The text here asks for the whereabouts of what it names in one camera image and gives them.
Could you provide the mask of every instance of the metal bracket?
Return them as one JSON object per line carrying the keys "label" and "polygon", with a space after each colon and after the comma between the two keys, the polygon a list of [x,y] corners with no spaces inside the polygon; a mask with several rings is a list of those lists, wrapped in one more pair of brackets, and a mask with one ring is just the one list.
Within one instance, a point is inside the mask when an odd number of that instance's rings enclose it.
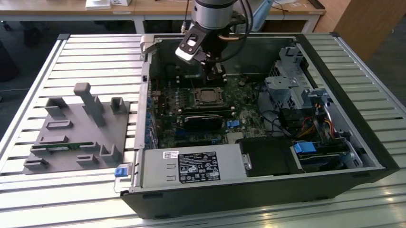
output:
{"label": "metal bracket", "polygon": [[140,37],[139,47],[143,54],[155,50],[155,35],[143,35]]}

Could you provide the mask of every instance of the wooden desk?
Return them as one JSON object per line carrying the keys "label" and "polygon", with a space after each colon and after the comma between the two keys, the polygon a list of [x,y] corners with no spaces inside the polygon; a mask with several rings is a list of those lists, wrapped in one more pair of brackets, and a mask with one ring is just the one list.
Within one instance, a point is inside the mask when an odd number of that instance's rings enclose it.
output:
{"label": "wooden desk", "polygon": [[[183,20],[187,0],[136,0],[135,24],[136,30],[144,33],[143,22],[147,20]],[[283,9],[272,8],[267,20],[304,20],[302,32],[312,32],[319,16],[324,14],[323,9],[316,9],[308,0],[298,0],[293,4],[284,4]],[[191,18],[192,4],[188,8],[188,19]]]}
{"label": "wooden desk", "polygon": [[[323,9],[315,9],[307,0],[272,8],[267,20],[304,20],[302,32],[311,32]],[[85,10],[85,0],[0,0],[0,20],[132,20],[137,33],[145,33],[145,20],[183,20],[185,0],[132,0],[129,6]],[[192,4],[188,10],[191,18]]]}
{"label": "wooden desk", "polygon": [[406,0],[319,0],[327,9],[315,32],[336,32],[366,61],[406,13]]}
{"label": "wooden desk", "polygon": [[133,20],[135,4],[85,10],[85,0],[0,0],[0,20]]}

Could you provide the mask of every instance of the desk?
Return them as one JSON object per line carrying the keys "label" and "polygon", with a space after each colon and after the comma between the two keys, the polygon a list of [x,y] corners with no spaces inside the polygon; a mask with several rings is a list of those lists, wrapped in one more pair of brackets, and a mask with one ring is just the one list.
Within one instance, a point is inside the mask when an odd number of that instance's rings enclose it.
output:
{"label": "desk", "polygon": [[81,21],[133,20],[133,7],[85,10],[85,0],[0,0],[0,20]]}
{"label": "desk", "polygon": [[[85,0],[0,0],[0,20],[26,21],[80,21],[80,20],[132,20],[137,33],[145,33],[147,20],[183,20],[184,0],[132,0],[129,6],[112,6],[111,9],[85,10]],[[311,32],[323,9],[315,9],[307,0],[284,4],[284,15],[271,9],[267,20],[306,20],[302,32]]]}
{"label": "desk", "polygon": [[[183,20],[185,10],[185,0],[136,0],[135,5],[135,26],[137,33],[145,33],[144,21],[147,20]],[[326,13],[323,9],[316,9],[308,0],[298,0],[295,4],[284,4],[283,12],[272,8],[265,20],[306,20],[303,33],[312,32],[319,16]],[[188,19],[191,19],[192,5],[188,8]]]}

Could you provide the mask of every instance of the blue connector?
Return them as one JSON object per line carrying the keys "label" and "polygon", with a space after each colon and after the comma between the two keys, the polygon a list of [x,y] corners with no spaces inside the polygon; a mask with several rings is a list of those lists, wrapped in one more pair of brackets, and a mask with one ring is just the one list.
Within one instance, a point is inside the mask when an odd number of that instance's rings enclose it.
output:
{"label": "blue connector", "polygon": [[312,142],[298,142],[293,146],[296,153],[315,153],[316,149]]}
{"label": "blue connector", "polygon": [[227,128],[233,128],[240,125],[240,121],[239,120],[227,121],[225,124],[227,124]]}
{"label": "blue connector", "polygon": [[113,172],[113,176],[115,177],[127,177],[128,176],[128,168],[127,167],[117,167],[115,169],[115,172]]}

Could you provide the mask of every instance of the table leg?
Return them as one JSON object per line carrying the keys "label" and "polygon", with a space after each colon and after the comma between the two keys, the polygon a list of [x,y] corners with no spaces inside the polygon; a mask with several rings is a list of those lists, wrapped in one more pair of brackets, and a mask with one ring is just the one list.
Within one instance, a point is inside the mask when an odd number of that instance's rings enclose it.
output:
{"label": "table leg", "polygon": [[145,17],[143,15],[136,15],[136,16],[133,16],[132,20],[133,20],[136,33],[144,34],[145,33],[145,28],[144,28]]}
{"label": "table leg", "polygon": [[316,23],[318,19],[319,19],[319,15],[311,16],[307,19],[306,24],[304,24],[303,29],[302,29],[303,33],[311,33],[315,30],[315,27],[316,27],[316,24],[318,24]]}

